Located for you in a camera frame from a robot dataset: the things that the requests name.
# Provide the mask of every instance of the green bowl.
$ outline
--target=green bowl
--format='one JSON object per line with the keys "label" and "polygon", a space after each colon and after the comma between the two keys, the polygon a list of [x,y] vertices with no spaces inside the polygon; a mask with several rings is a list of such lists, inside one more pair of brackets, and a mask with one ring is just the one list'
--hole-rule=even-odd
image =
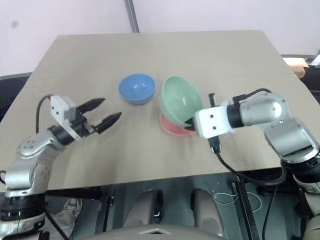
{"label": "green bowl", "polygon": [[181,76],[170,76],[162,85],[160,108],[172,124],[186,127],[185,121],[204,107],[200,94],[191,83]]}

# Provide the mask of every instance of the white cable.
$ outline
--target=white cable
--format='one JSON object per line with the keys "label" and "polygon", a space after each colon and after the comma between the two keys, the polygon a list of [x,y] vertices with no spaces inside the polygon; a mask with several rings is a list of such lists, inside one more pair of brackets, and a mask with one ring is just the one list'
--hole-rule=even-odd
{"label": "white cable", "polygon": [[261,200],[261,198],[258,195],[254,194],[253,192],[247,191],[247,193],[248,194],[252,194],[253,196],[255,196],[259,200],[259,207],[257,209],[255,209],[255,210],[252,210],[252,212],[254,213],[256,211],[259,211],[262,208],[262,200]]}
{"label": "white cable", "polygon": [[[253,193],[253,192],[247,191],[246,193],[255,196],[255,197],[258,199],[258,201],[259,201],[259,207],[258,207],[257,209],[255,209],[255,210],[252,210],[252,212],[254,213],[254,212],[259,211],[259,210],[262,208],[262,206],[263,206],[263,203],[262,203],[261,198],[260,198],[258,195],[256,195],[255,193]],[[233,199],[232,201],[229,201],[229,202],[219,202],[219,201],[217,200],[217,195],[225,195],[225,196],[236,197],[236,198]],[[229,194],[229,193],[225,193],[225,192],[217,192],[215,195],[213,195],[213,200],[214,200],[217,204],[220,204],[220,205],[229,205],[229,204],[232,204],[232,203],[234,203],[238,198],[239,198],[238,194]]]}
{"label": "white cable", "polygon": [[[235,199],[233,199],[232,201],[229,202],[219,202],[217,201],[217,195],[226,195],[226,196],[230,196],[230,197],[236,197]],[[229,194],[229,193],[225,193],[225,192],[217,192],[215,195],[213,195],[213,200],[220,205],[228,205],[228,204],[232,204],[234,203],[237,199],[238,199],[238,194]]]}

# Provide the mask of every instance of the white wall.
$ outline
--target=white wall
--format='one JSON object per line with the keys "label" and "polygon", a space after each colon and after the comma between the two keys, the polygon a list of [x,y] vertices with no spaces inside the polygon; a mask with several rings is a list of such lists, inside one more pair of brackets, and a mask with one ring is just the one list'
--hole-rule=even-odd
{"label": "white wall", "polygon": [[123,0],[0,0],[0,76],[32,72],[57,35],[131,32]]}
{"label": "white wall", "polygon": [[280,54],[320,49],[320,0],[133,0],[140,32],[263,30]]}

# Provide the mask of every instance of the robotic arm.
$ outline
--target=robotic arm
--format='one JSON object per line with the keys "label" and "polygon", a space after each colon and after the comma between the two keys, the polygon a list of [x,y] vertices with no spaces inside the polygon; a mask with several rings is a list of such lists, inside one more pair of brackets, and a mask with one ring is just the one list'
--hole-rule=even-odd
{"label": "robotic arm", "polygon": [[[261,91],[266,93],[244,101]],[[52,164],[65,146],[95,132],[100,134],[119,119],[121,112],[108,116],[97,126],[88,125],[83,114],[98,107],[103,100],[97,98],[75,107],[67,97],[51,97],[51,114],[59,125],[24,140],[17,148],[15,162],[6,172],[7,190],[0,215],[0,239],[25,234],[34,239],[49,239],[49,234],[39,229],[45,221],[45,192]],[[224,102],[215,106],[213,96],[210,101],[211,108],[198,111],[186,123],[191,125],[188,129],[196,130],[201,137],[208,139],[215,152],[220,144],[219,135],[258,125],[282,165],[293,173],[305,194],[320,193],[320,146],[307,127],[291,117],[285,99],[267,89],[258,89],[234,97],[233,104]],[[318,235],[315,231],[320,227],[317,223],[314,225],[308,230]]]}
{"label": "robotic arm", "polygon": [[68,97],[50,97],[51,114],[60,125],[28,137],[17,147],[16,160],[5,174],[7,189],[0,215],[0,239],[49,239],[48,233],[38,230],[45,223],[45,193],[52,165],[65,146],[95,132],[100,134],[119,119],[121,112],[108,116],[97,126],[88,124],[83,114],[104,100],[95,98],[75,107]]}
{"label": "robotic arm", "polygon": [[193,118],[197,133],[211,139],[257,125],[296,182],[309,193],[320,193],[320,146],[307,127],[291,117],[286,100],[278,94],[266,92],[243,101],[247,97],[236,96],[233,104],[198,111]]}

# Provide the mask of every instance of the beige table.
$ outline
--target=beige table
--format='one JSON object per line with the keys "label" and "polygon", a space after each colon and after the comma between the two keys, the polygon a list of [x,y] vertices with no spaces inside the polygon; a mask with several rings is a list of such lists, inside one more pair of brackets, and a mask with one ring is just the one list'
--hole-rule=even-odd
{"label": "beige table", "polygon": [[[146,73],[156,81],[155,95],[145,105],[130,105],[118,94],[119,81],[132,73]],[[159,93],[170,75],[194,83],[206,107],[211,92],[221,102],[257,88],[271,89],[320,140],[318,103],[260,31],[62,35],[0,124],[0,169],[14,161],[20,141],[35,134],[39,99],[56,94],[77,105],[106,98],[87,114],[92,124],[114,112],[123,115],[103,134],[68,146],[53,165],[51,190],[226,172],[205,139],[177,139],[161,129]],[[54,123],[49,112],[46,102],[41,131]],[[280,166],[256,126],[220,139],[225,161],[239,171]]]}

